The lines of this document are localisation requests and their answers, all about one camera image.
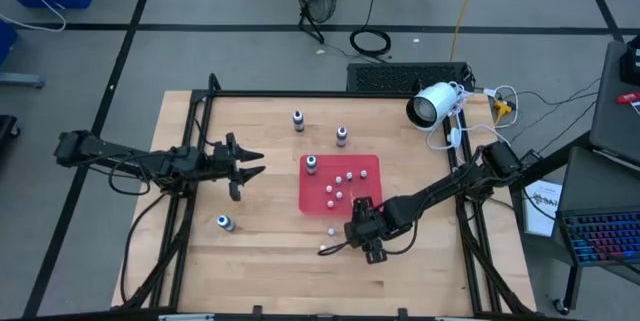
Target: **wooden table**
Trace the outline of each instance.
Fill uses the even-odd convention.
[[[189,98],[190,92],[165,94],[152,150],[181,144]],[[298,162],[307,153],[378,155],[384,199],[412,194],[449,174],[446,152],[426,146],[424,134],[407,119],[405,105],[402,99],[214,99],[207,138],[221,140],[234,132],[244,148],[265,154],[243,167],[267,169],[241,189],[240,202],[229,198],[227,182],[200,184],[179,311],[250,313],[253,305],[262,305],[270,314],[396,315],[398,308],[407,308],[410,315],[472,315],[453,199],[424,214],[410,252],[376,265],[367,265],[363,252],[350,247],[317,256],[320,245],[344,240],[346,219],[304,216],[298,209]],[[296,109],[305,114],[304,133],[293,130]],[[465,115],[468,125],[492,124],[484,95],[469,100]],[[349,129],[344,149],[335,146],[338,126]],[[470,139],[475,149],[495,136],[478,128]],[[432,140],[444,140],[442,128]],[[157,195],[154,189],[140,197],[135,214]],[[511,203],[506,189],[496,189],[495,197]],[[133,236],[125,281],[129,296],[157,260],[167,205],[162,201],[149,212]],[[490,202],[484,210],[496,268],[523,303],[535,309],[513,212]],[[236,232],[217,226],[221,214],[236,221]],[[340,231],[337,237],[327,235],[329,227]],[[401,249],[410,237],[385,247]],[[488,310],[484,272],[476,268]],[[167,302],[172,273],[165,274],[161,305]],[[121,303],[118,292],[113,303]]]

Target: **red object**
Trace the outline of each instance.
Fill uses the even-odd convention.
[[[369,196],[374,205],[382,202],[380,184],[380,161],[376,155],[314,155],[318,160],[318,171],[307,173],[307,156],[300,158],[300,190],[298,206],[305,215],[348,215],[351,216],[353,200]],[[360,172],[367,171],[367,177],[360,178]],[[347,181],[347,172],[353,179]],[[342,177],[336,185],[336,177]],[[336,199],[336,192],[342,192],[342,199]],[[327,207],[327,201],[334,207]]]
[[[619,104],[632,103],[638,100],[640,100],[640,92],[632,92],[620,95],[616,98],[616,102]]]

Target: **vial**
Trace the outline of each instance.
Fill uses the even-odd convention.
[[[307,157],[307,173],[313,175],[318,172],[318,159],[315,156]]]
[[[233,232],[233,230],[236,229],[235,222],[225,215],[218,216],[218,226],[222,227],[227,232]]]
[[[304,116],[298,110],[293,112],[293,129],[298,132],[304,131]]]
[[[336,145],[338,147],[344,147],[347,144],[347,128],[339,127],[338,132],[336,132]]]

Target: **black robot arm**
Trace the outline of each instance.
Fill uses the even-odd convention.
[[[355,199],[351,221],[344,225],[346,242],[361,247],[369,264],[386,261],[388,252],[382,241],[411,230],[429,207],[462,192],[472,199],[486,199],[493,187],[515,182],[523,168],[507,144],[480,146],[469,163],[413,195],[395,196],[378,206],[373,206],[370,197]]]
[[[239,186],[262,172],[265,167],[238,169],[236,161],[245,162],[264,157],[242,149],[233,133],[226,135],[226,144],[213,144],[213,154],[199,152],[195,147],[172,147],[168,151],[140,151],[106,142],[89,131],[60,134],[54,155],[65,167],[98,165],[121,171],[141,180],[153,181],[163,192],[180,194],[194,181],[229,179],[229,194],[240,200]]]

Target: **gray floor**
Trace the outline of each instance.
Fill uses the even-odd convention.
[[[371,24],[455,25],[463,0],[376,0]],[[637,0],[606,0],[620,27],[640,27]],[[128,23],[137,0],[94,0],[66,11],[74,23]],[[339,0],[328,24],[359,24],[369,0]],[[44,10],[0,0],[0,12],[28,22],[52,22]],[[293,24],[296,0],[148,0],[143,24]],[[464,25],[606,27],[594,0],[471,0]],[[124,32],[20,31],[0,71],[42,74],[42,90],[0,88],[0,113],[20,118],[23,135],[0,169],[0,318],[24,310],[42,257],[69,190],[73,171],[51,156],[61,131],[88,129],[120,50]],[[452,35],[392,33],[393,61],[446,61]],[[327,42],[351,52],[348,33]],[[599,76],[610,36],[462,34],[455,59],[473,66],[478,86],[502,84],[550,100],[568,97]],[[325,54],[316,51],[323,49]],[[349,59],[300,32],[137,32],[102,136],[148,149],[165,90],[203,88],[215,72],[226,89],[343,90]],[[547,110],[520,99],[522,118],[511,138]],[[590,104],[562,106],[513,146],[539,149]],[[589,128],[585,117],[545,154]],[[560,182],[562,174],[550,176]],[[85,182],[69,233],[47,289],[41,315],[104,310],[116,274],[135,199],[109,190],[101,175]],[[550,300],[564,292],[568,267],[525,250],[538,308],[556,316]],[[634,319],[638,286],[599,269],[584,272],[578,309],[589,320]]]

